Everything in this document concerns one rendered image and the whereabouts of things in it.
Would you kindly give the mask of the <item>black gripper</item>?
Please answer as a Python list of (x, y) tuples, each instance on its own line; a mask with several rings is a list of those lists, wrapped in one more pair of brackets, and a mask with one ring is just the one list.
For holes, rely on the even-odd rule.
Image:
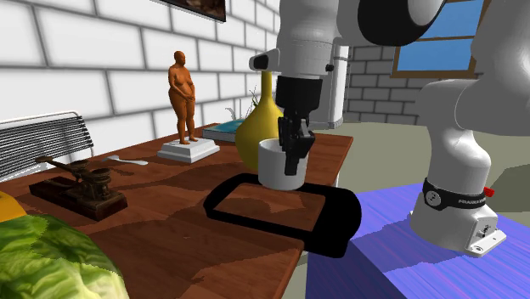
[(307, 117), (319, 107), (322, 85), (322, 79), (278, 76), (275, 103), (287, 115), (298, 116), (278, 118), (279, 145), (285, 152), (287, 176), (297, 174), (299, 160), (307, 157), (315, 141), (314, 133), (307, 127)]

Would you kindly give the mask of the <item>white cup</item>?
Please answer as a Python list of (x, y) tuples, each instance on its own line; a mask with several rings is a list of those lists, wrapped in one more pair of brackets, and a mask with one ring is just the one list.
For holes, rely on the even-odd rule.
[(300, 188), (306, 177), (307, 160), (300, 159), (296, 175), (285, 175), (286, 154), (277, 138), (264, 139), (258, 145), (258, 180), (269, 189), (295, 190)]

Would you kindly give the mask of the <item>yellow vase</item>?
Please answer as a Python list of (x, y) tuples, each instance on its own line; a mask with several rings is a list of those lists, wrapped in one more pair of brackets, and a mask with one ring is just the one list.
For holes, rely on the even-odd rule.
[(283, 113), (273, 99), (272, 79), (270, 71), (262, 72), (260, 101), (236, 130), (235, 145), (240, 159), (253, 171), (258, 168), (259, 143), (279, 136), (278, 118)]

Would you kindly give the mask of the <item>white cylinder tank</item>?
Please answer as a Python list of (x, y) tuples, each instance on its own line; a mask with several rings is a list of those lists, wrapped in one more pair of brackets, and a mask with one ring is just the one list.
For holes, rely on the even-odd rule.
[(327, 130), (343, 123), (349, 47), (335, 45), (330, 62), (335, 69), (324, 78), (319, 107), (310, 113), (311, 130)]

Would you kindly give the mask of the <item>teal book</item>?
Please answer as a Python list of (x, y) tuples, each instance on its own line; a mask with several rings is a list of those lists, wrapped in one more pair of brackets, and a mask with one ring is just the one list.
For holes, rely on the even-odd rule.
[(236, 130), (245, 119), (232, 120), (225, 123), (207, 127), (202, 130), (202, 137), (207, 139), (235, 142)]

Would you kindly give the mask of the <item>orange figure on white base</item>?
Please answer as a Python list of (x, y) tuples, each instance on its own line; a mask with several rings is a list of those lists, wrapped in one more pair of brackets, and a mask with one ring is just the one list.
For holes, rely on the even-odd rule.
[(174, 53), (175, 63), (168, 70), (168, 95), (177, 116), (178, 139), (165, 143), (157, 152), (162, 158), (197, 162), (220, 148), (211, 139), (195, 136), (195, 85), (186, 68), (186, 56), (182, 51)]

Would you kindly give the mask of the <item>white spoon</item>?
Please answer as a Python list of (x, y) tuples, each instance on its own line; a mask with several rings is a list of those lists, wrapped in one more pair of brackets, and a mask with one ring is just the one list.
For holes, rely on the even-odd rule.
[(119, 157), (119, 155), (109, 155), (105, 157), (102, 161), (118, 161), (122, 163), (129, 163), (129, 164), (135, 164), (140, 166), (146, 166), (149, 163), (147, 161), (141, 161), (141, 160), (124, 160)]

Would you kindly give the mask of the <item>brown wooden table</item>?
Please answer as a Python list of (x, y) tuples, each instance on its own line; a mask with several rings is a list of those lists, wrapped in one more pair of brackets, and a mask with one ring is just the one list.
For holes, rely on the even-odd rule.
[[(29, 186), (59, 176), (59, 169), (0, 183), (29, 213), (53, 215), (87, 234), (116, 264), (130, 299), (280, 299), (303, 244), (212, 220), (203, 202), (220, 183), (245, 172), (232, 143), (193, 164), (162, 159), (161, 139), (92, 158), (111, 170), (111, 188), (127, 208), (95, 222), (32, 195)], [(140, 166), (102, 161), (109, 155)]]

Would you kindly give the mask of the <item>brown framed window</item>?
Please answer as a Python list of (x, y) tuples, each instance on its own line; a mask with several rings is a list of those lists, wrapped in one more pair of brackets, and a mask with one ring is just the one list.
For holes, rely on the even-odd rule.
[(447, 0), (429, 30), (397, 47), (393, 78), (474, 78), (471, 43), (491, 0)]

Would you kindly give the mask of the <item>purple robot stand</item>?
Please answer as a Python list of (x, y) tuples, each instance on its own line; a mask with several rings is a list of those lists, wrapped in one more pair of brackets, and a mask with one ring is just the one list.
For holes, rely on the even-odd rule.
[(484, 257), (440, 248), (409, 226), (420, 189), (359, 193), (362, 222), (345, 256), (309, 254), (306, 299), (530, 299), (530, 228), (499, 217), (507, 238)]

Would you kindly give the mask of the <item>dark brown telegraph key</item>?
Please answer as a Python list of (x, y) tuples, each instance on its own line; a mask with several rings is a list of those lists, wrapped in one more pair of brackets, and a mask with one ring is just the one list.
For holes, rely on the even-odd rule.
[(29, 186), (32, 195), (95, 221), (127, 208), (125, 195), (108, 187), (111, 181), (109, 168), (88, 170), (88, 160), (66, 165), (54, 161), (51, 156), (37, 157), (35, 162), (46, 162), (66, 170), (76, 180), (55, 177), (34, 183)]

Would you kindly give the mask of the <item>grey metal chair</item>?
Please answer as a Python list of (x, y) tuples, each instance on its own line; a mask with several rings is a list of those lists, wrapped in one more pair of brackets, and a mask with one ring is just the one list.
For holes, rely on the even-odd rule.
[(48, 169), (38, 156), (60, 158), (93, 150), (83, 117), (74, 110), (0, 121), (0, 183)]

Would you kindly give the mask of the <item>green lettuce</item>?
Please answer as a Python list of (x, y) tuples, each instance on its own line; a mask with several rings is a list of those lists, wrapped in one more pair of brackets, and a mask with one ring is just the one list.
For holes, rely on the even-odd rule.
[(129, 299), (117, 266), (49, 215), (0, 223), (0, 299)]

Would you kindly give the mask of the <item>yellow fruit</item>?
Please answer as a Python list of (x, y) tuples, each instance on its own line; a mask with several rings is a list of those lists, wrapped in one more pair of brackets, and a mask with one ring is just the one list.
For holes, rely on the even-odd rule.
[(25, 209), (13, 196), (0, 191), (0, 223), (25, 215)]

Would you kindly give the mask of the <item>black rectangular frame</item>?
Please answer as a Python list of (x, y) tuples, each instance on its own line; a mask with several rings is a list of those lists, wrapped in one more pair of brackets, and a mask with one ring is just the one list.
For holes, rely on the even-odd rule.
[(220, 183), (203, 202), (206, 215), (221, 222), (301, 240), (305, 251), (333, 258), (345, 255), (349, 240), (360, 227), (362, 208), (351, 190), (315, 183), (305, 183), (298, 189), (302, 193), (324, 197), (323, 207), (311, 231), (218, 211), (217, 205), (242, 183), (258, 185), (258, 176), (240, 173)]

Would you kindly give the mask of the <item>dark wall picture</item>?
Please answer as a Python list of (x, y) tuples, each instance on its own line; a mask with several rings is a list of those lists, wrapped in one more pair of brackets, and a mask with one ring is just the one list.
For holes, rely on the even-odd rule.
[(224, 23), (226, 21), (225, 0), (153, 0), (170, 8)]

